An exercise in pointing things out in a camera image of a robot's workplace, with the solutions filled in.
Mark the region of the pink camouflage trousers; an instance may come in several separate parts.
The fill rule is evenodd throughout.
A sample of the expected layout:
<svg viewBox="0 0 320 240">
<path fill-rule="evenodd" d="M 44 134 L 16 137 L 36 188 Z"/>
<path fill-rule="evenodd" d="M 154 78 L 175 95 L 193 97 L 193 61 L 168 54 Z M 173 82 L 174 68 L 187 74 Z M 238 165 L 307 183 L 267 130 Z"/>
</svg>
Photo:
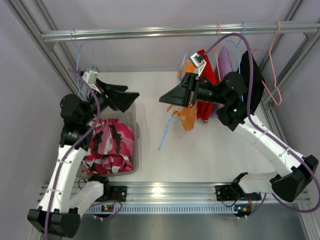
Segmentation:
<svg viewBox="0 0 320 240">
<path fill-rule="evenodd" d="M 82 172 L 93 176 L 133 171 L 134 129 L 118 118 L 94 119 L 89 125 L 95 128 L 81 163 Z"/>
</svg>

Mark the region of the pink hanger under red trousers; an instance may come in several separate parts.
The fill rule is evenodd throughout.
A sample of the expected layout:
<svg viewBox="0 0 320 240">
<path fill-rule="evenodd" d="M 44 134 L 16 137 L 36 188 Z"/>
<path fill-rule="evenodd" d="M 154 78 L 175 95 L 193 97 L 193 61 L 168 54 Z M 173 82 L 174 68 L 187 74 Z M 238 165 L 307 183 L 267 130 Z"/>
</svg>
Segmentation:
<svg viewBox="0 0 320 240">
<path fill-rule="evenodd" d="M 220 22 L 217 22 L 217 27 L 218 27 L 218 40 L 220 40 L 220 38 L 221 38 L 221 23 Z M 217 44 L 215 46 L 214 56 L 215 56 L 215 61 L 216 61 L 216 70 L 217 70 L 218 80 L 220 82 L 221 81 L 221 74 L 220 74 L 220 68 L 219 68 L 218 50 L 219 50 L 219 44 Z"/>
</svg>

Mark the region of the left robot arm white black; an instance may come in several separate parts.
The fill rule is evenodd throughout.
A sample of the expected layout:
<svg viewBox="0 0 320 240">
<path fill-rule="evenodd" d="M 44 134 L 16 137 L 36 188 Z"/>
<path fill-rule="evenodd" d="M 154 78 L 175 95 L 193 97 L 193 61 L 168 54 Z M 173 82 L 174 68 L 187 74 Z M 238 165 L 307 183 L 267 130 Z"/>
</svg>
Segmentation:
<svg viewBox="0 0 320 240">
<path fill-rule="evenodd" d="M 105 176 L 92 176 L 75 196 L 71 196 L 75 178 L 89 149 L 95 125 L 106 108 L 125 112 L 139 97 L 126 85 L 114 85 L 97 80 L 98 91 L 91 87 L 91 96 L 82 100 L 74 93 L 60 101 L 60 116 L 64 125 L 60 134 L 58 156 L 48 187 L 37 208 L 30 209 L 27 220 L 44 235 L 73 238 L 81 218 L 95 202 L 111 202 L 111 186 Z"/>
</svg>

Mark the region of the left aluminium frame post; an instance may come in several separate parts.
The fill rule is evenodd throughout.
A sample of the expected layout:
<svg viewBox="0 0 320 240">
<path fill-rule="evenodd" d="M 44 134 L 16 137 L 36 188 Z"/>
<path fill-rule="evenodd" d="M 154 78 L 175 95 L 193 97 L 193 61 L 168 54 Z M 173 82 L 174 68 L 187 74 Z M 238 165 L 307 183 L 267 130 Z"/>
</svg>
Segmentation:
<svg viewBox="0 0 320 240">
<path fill-rule="evenodd" d="M 6 0 L 4 3 L 22 25 L 42 55 L 46 58 L 59 79 L 64 82 L 71 92 L 78 94 L 79 97 L 84 99 L 84 93 L 86 91 L 80 90 L 76 77 L 68 71 L 69 67 L 74 67 L 76 65 L 76 61 L 72 57 L 67 45 L 65 43 L 45 41 L 42 37 L 42 34 L 45 31 L 42 28 L 39 19 L 34 15 L 24 0 Z"/>
</svg>

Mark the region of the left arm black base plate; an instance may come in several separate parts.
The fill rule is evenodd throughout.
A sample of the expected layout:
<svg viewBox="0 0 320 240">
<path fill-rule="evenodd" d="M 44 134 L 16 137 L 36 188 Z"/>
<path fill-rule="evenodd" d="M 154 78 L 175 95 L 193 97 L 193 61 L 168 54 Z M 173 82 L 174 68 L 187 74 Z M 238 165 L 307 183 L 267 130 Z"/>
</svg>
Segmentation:
<svg viewBox="0 0 320 240">
<path fill-rule="evenodd" d="M 98 199 L 99 202 L 116 200 L 125 202 L 127 199 L 127 186 L 124 185 L 111 185 L 103 190 L 103 195 Z"/>
</svg>

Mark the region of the aluminium frame post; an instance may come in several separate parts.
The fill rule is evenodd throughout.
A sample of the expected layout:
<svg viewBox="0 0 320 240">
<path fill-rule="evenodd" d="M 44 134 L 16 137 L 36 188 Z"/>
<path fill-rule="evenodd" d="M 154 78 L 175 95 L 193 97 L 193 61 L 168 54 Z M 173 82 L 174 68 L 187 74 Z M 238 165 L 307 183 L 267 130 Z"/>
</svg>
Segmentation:
<svg viewBox="0 0 320 240">
<path fill-rule="evenodd" d="M 284 17 L 284 21 L 320 21 L 320 2 L 318 0 L 295 0 Z M 261 68 L 274 67 L 275 82 L 270 82 L 269 91 L 262 97 L 262 105 L 267 110 L 279 106 L 284 97 L 280 92 L 289 78 L 293 76 L 307 55 L 320 42 L 320 29 L 307 33 L 280 33 L 275 37 L 271 54 L 266 55 Z"/>
<path fill-rule="evenodd" d="M 76 77 L 68 71 L 69 67 L 74 67 L 76 65 L 76 61 L 72 57 L 67 45 L 65 43 L 45 41 L 42 37 L 42 34 L 45 31 L 42 28 L 39 19 L 34 15 L 24 0 L 6 0 L 4 3 L 22 25 L 42 55 L 46 58 L 59 79 L 64 82 L 71 92 L 78 94 L 79 97 L 84 99 L 84 93 L 86 91 L 80 90 Z"/>
</svg>

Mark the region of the aluminium hanging rail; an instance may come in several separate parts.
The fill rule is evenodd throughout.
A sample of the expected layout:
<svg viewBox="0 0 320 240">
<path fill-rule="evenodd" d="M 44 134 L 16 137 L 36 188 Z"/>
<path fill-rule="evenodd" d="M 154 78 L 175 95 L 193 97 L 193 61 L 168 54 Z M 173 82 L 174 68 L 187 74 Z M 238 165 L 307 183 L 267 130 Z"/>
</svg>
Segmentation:
<svg viewBox="0 0 320 240">
<path fill-rule="evenodd" d="M 281 21 L 263 23 L 230 23 L 195 26 L 158 26 L 108 29 L 50 30 L 40 34 L 46 43 L 118 39 L 223 36 L 230 33 L 246 35 L 279 33 L 315 33 L 320 21 Z"/>
</svg>

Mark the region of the clear plastic bin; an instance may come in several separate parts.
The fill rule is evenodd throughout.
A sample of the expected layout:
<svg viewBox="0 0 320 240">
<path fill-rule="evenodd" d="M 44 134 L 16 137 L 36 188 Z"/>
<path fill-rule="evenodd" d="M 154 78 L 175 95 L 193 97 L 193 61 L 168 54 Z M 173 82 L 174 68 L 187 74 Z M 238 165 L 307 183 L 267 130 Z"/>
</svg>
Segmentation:
<svg viewBox="0 0 320 240">
<path fill-rule="evenodd" d="M 126 112 L 113 111 L 112 109 L 107 108 L 100 113 L 99 119 L 120 119 L 126 125 L 132 127 L 133 131 L 134 131 L 135 148 L 134 148 L 134 154 L 133 154 L 133 159 L 132 159 L 132 163 L 133 163 L 133 167 L 134 167 L 133 171 L 124 172 L 124 173 L 116 173 L 116 174 L 98 175 L 98 176 L 116 177 L 116 176 L 124 176 L 124 175 L 133 174 L 134 172 L 137 171 L 137 169 L 139 167 L 138 139 L 140 137 L 140 133 L 139 133 L 139 125 L 137 123 L 136 104 L 133 103 Z M 81 162 L 76 176 L 78 178 L 88 179 L 89 177 L 92 177 L 95 175 L 87 175 L 87 174 L 83 173 L 82 172 L 82 162 Z"/>
</svg>

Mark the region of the blue hanger under lilac trousers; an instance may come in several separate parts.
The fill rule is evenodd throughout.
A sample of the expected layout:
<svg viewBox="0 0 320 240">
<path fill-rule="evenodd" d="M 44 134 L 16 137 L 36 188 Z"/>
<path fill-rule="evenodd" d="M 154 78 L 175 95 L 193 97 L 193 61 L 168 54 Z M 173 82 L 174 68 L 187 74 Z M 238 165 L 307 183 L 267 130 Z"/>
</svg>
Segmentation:
<svg viewBox="0 0 320 240">
<path fill-rule="evenodd" d="M 242 34 L 246 33 L 246 28 L 247 28 L 247 23 L 245 21 L 242 22 L 242 27 L 243 27 L 243 31 L 241 32 Z M 240 44 L 242 42 L 242 39 L 239 38 L 238 42 L 235 43 L 233 40 L 226 40 L 227 43 L 232 43 L 234 48 L 236 49 L 236 53 L 237 53 L 237 60 L 238 60 L 238 69 L 237 72 L 240 74 L 241 73 L 241 57 L 240 57 Z"/>
</svg>

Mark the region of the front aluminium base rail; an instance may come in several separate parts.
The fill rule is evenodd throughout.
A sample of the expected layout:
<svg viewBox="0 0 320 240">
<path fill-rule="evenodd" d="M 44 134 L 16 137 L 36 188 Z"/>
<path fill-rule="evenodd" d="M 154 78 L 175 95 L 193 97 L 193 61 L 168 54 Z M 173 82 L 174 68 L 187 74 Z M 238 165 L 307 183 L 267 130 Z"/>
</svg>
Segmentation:
<svg viewBox="0 0 320 240">
<path fill-rule="evenodd" d="M 136 204 L 215 203 L 217 186 L 224 182 L 116 182 L 126 187 L 126 202 Z"/>
</svg>

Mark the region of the orange white trousers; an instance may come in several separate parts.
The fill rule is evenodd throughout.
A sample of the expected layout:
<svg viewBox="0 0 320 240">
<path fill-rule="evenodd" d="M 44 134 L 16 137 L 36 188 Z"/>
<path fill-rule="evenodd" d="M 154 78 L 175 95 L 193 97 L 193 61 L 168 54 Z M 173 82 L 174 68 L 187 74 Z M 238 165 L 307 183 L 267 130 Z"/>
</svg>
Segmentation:
<svg viewBox="0 0 320 240">
<path fill-rule="evenodd" d="M 184 62 L 182 77 L 185 73 L 194 73 L 195 67 L 190 63 L 188 59 Z M 176 115 L 180 119 L 183 128 L 186 131 L 191 131 L 195 127 L 195 122 L 197 118 L 197 105 L 192 107 L 181 107 L 175 105 L 169 105 L 169 107 L 174 107 L 173 116 Z"/>
</svg>

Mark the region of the right aluminium frame post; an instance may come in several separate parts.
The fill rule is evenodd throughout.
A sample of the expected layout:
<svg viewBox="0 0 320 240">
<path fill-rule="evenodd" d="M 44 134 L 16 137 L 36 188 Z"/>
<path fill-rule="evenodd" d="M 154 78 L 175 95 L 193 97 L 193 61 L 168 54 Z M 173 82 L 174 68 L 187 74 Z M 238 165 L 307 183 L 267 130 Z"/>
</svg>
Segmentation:
<svg viewBox="0 0 320 240">
<path fill-rule="evenodd" d="M 284 21 L 320 21 L 320 2 L 318 0 L 295 0 L 284 17 Z M 271 54 L 266 55 L 261 68 L 274 67 L 275 82 L 270 82 L 269 91 L 262 97 L 262 105 L 267 110 L 279 106 L 284 97 L 280 92 L 289 78 L 293 76 L 307 55 L 320 42 L 320 29 L 307 33 L 280 33 L 275 37 Z"/>
</svg>

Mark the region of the lilac trousers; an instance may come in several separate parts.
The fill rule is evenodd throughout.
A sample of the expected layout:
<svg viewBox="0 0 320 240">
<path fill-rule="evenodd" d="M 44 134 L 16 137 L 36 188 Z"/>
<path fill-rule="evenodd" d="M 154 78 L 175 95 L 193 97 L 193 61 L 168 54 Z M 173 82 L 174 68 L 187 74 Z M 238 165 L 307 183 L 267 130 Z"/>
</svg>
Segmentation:
<svg viewBox="0 0 320 240">
<path fill-rule="evenodd" d="M 217 83 L 219 83 L 223 78 L 230 72 L 233 72 L 233 66 L 231 62 L 231 58 L 229 55 L 229 51 L 227 47 L 224 45 L 219 52 L 219 55 L 217 57 L 217 65 L 214 69 L 214 75 L 217 80 Z"/>
</svg>

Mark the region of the light blue wire hanger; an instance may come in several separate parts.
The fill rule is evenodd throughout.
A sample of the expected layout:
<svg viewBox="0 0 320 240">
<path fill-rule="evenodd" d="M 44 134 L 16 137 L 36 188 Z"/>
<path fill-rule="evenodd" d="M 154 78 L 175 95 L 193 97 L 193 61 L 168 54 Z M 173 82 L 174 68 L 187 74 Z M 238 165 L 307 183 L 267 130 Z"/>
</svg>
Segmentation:
<svg viewBox="0 0 320 240">
<path fill-rule="evenodd" d="M 95 52 L 96 52 L 98 44 L 92 43 L 90 40 L 88 40 L 88 41 L 83 42 L 80 45 L 78 45 L 76 43 L 76 38 L 74 37 L 75 33 L 76 33 L 76 30 L 74 28 L 70 30 L 70 39 L 71 39 L 73 45 L 75 46 L 75 49 L 77 52 L 75 69 L 78 72 L 81 72 L 81 71 L 85 71 L 87 68 L 94 65 L 93 62 L 94 62 Z M 87 44 L 91 45 L 91 59 L 90 59 L 89 64 L 85 64 L 84 60 L 81 60 L 82 48 L 83 48 L 83 46 L 85 46 Z M 89 93 L 88 93 L 89 90 L 85 87 L 85 85 L 80 81 L 80 79 L 78 77 L 76 78 L 76 83 L 77 83 L 77 89 L 78 89 L 78 96 L 82 96 L 82 99 L 86 100 L 89 95 Z"/>
</svg>

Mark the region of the red trousers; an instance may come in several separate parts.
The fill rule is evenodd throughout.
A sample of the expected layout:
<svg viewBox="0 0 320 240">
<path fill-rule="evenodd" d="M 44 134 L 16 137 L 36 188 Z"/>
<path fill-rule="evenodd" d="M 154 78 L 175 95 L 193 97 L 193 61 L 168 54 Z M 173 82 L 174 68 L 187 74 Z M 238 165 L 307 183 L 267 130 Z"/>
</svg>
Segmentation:
<svg viewBox="0 0 320 240">
<path fill-rule="evenodd" d="M 216 75 L 213 71 L 213 68 L 212 68 L 212 65 L 210 63 L 208 56 L 205 56 L 204 60 L 206 61 L 206 66 L 204 67 L 204 70 L 202 71 L 202 76 L 207 81 L 210 81 L 213 85 L 216 85 L 218 83 L 218 81 L 217 81 Z M 214 103 L 198 101 L 197 102 L 197 113 L 196 113 L 197 119 L 202 120 L 204 123 L 208 123 L 214 106 L 215 106 Z"/>
</svg>

